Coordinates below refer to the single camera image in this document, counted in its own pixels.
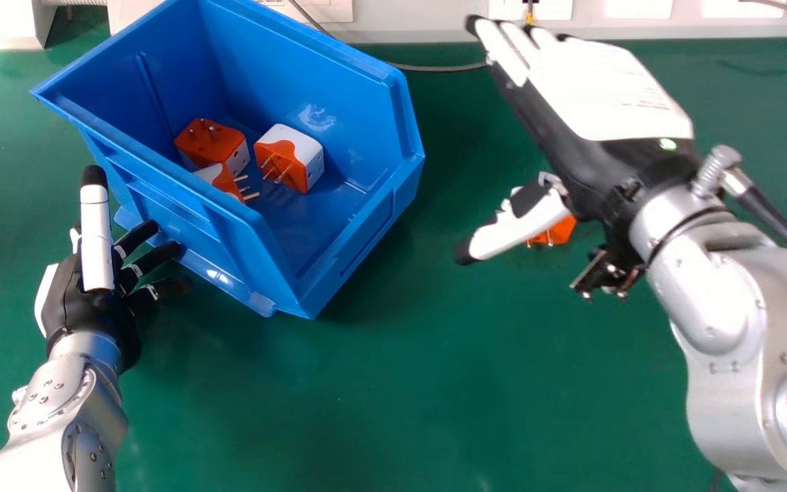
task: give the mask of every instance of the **blue storage container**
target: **blue storage container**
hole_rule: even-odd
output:
[[[315,318],[415,198],[424,164],[402,72],[252,0],[169,0],[36,87],[109,175],[115,221],[146,219],[179,261],[254,311]],[[308,194],[263,182],[248,206],[194,177],[173,138],[193,118],[318,140]]]

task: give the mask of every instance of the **robotic hand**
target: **robotic hand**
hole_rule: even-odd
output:
[[[624,298],[646,274],[686,354],[700,450],[741,491],[787,490],[787,249],[737,218],[721,188],[787,240],[787,221],[718,146],[703,164],[693,125],[628,50],[481,16],[467,29],[557,177],[514,188],[456,248],[492,258],[566,214],[607,243],[572,283]]]
[[[81,227],[72,255],[47,267],[35,301],[47,362],[12,394],[8,443],[0,451],[0,491],[114,490],[113,462],[127,429],[118,377],[141,354],[135,319],[156,302],[190,288],[187,278],[137,290],[141,277],[180,253],[169,242],[121,268],[157,233],[147,221],[114,246],[105,172],[95,165],[81,182]]]

